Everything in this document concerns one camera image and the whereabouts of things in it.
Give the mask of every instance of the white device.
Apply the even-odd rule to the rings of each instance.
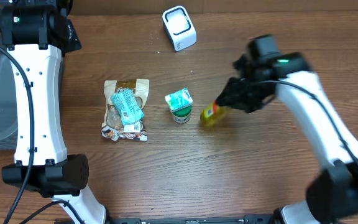
[[[166,10],[162,14],[162,22],[176,51],[183,50],[197,41],[196,29],[183,6]]]

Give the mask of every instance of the black base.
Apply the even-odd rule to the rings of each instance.
[[[272,215],[245,215],[234,218],[165,218],[141,220],[140,218],[112,218],[106,224],[269,224]],[[74,224],[74,222],[55,222]]]
[[[21,161],[2,168],[2,180],[5,184],[21,187],[27,166]],[[57,164],[48,159],[43,166],[33,166],[29,182],[25,189],[38,192],[42,197],[54,195],[78,196],[80,190],[88,183],[89,165],[84,154],[68,155],[67,159]]]

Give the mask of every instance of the green light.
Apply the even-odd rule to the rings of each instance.
[[[278,59],[277,62],[278,63],[288,63],[289,60],[288,59]]]

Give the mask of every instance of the wood grain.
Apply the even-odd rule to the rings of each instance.
[[[318,164],[281,103],[252,114],[232,111],[214,129],[198,125],[200,111],[236,75],[231,63],[257,35],[275,34],[283,52],[303,52],[358,139],[358,11],[198,14],[197,43],[181,52],[174,52],[158,15],[71,19],[83,49],[66,57],[63,135],[69,154],[87,155],[89,186],[113,217],[234,217],[304,199]],[[150,79],[149,141],[113,143],[100,133],[103,83],[131,78]],[[190,121],[177,124],[163,97],[184,87],[195,105]],[[17,193],[1,180],[13,153],[0,151],[0,223]],[[12,223],[47,202],[26,192]],[[66,217],[53,207],[34,223]]]
[[[174,6],[189,13],[358,10],[358,0],[75,0],[72,15],[162,14]]]

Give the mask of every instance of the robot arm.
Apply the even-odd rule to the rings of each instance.
[[[73,221],[105,224],[107,210],[88,187],[89,165],[85,155],[67,155],[60,127],[58,80],[65,53],[81,48],[70,20],[68,1],[14,1],[0,15],[2,43],[24,69],[34,105],[35,152],[29,168],[30,116],[26,88],[12,63],[16,86],[18,141],[14,163],[2,168],[5,183],[38,192],[62,205]],[[30,178],[24,183],[24,174]]]
[[[315,94],[329,111],[349,148],[358,158],[358,141],[346,128],[327,99],[317,74],[300,71],[288,74],[287,78],[280,80],[296,84]],[[342,142],[338,139],[338,135],[327,115],[314,99],[296,88],[281,84],[276,86],[276,96],[290,109],[300,123],[304,134],[313,147],[314,156],[317,158],[321,169],[334,166],[334,162],[338,160],[345,164],[353,162],[350,155],[344,150]]]
[[[234,62],[240,78],[229,79],[216,103],[251,113],[262,109],[268,97],[276,96],[300,123],[321,168],[321,174],[306,191],[306,201],[277,210],[274,219],[285,224],[331,223],[357,214],[358,141],[327,99],[317,74],[301,54],[281,54],[271,35],[255,38],[248,48],[249,53]],[[322,106],[332,117],[349,152]]]

